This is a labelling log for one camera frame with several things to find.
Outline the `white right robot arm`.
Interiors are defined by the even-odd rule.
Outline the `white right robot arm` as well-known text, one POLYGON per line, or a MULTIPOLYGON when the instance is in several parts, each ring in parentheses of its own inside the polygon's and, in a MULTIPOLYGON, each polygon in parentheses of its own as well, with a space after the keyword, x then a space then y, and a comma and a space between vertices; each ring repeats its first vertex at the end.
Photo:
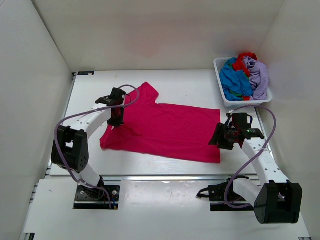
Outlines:
POLYGON ((260 224, 296 224, 300 217, 303 190, 280 170, 268 151, 268 141, 258 128, 252 128, 253 118, 247 113, 227 114, 225 123, 216 125, 209 141, 219 149, 232 150, 237 144, 249 158, 241 167, 252 165, 259 180, 239 177, 237 171, 224 187, 224 203, 234 209, 252 207, 260 224), (231 200, 241 197, 246 205, 234 205, 231 200))

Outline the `crimson red t-shirt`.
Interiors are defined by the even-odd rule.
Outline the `crimson red t-shirt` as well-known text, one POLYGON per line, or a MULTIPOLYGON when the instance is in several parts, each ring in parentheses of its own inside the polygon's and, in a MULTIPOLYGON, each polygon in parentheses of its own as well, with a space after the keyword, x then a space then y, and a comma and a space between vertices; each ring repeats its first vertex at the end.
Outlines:
POLYGON ((124 124, 107 127, 101 149, 219 164, 220 150, 209 141, 221 121, 220 110, 156 103, 158 96, 148 82, 131 91, 125 103, 135 102, 125 108, 124 124))

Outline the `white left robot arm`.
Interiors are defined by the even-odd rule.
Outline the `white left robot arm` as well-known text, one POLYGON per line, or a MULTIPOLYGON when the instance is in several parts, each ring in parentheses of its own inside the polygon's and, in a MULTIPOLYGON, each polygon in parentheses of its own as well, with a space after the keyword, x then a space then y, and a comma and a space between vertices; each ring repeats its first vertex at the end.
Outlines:
POLYGON ((104 123, 111 127, 124 124, 126 95, 121 88, 114 87, 110 95, 96 100, 91 110, 68 117, 76 120, 67 126, 59 123, 55 130, 52 163, 67 170, 93 199, 101 198, 105 187, 102 177, 89 165, 88 140, 104 123))

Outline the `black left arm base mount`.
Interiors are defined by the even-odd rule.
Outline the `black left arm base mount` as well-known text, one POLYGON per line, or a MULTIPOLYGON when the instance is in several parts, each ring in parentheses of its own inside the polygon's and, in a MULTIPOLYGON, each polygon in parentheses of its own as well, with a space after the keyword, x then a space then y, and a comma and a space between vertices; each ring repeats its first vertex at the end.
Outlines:
POLYGON ((120 185, 103 186, 104 190, 79 184, 76 188, 73 208, 77 210, 118 210, 120 185))

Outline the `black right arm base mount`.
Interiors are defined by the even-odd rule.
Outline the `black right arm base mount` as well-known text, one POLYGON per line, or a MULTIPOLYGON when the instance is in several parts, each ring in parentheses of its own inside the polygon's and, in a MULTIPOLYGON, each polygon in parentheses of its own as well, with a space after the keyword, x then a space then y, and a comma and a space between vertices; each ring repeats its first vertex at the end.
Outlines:
MULTIPOLYGON (((231 178, 229 177, 222 183, 208 185, 208 187, 201 189, 197 193, 196 198, 209 199, 211 212, 253 211, 254 208, 251 205, 245 208, 232 208, 226 204, 225 190, 230 180, 231 178)), ((231 205, 234 206, 242 206, 247 204, 243 197, 241 197, 233 191, 233 184, 231 184, 230 189, 228 190, 227 200, 230 202, 231 205)))

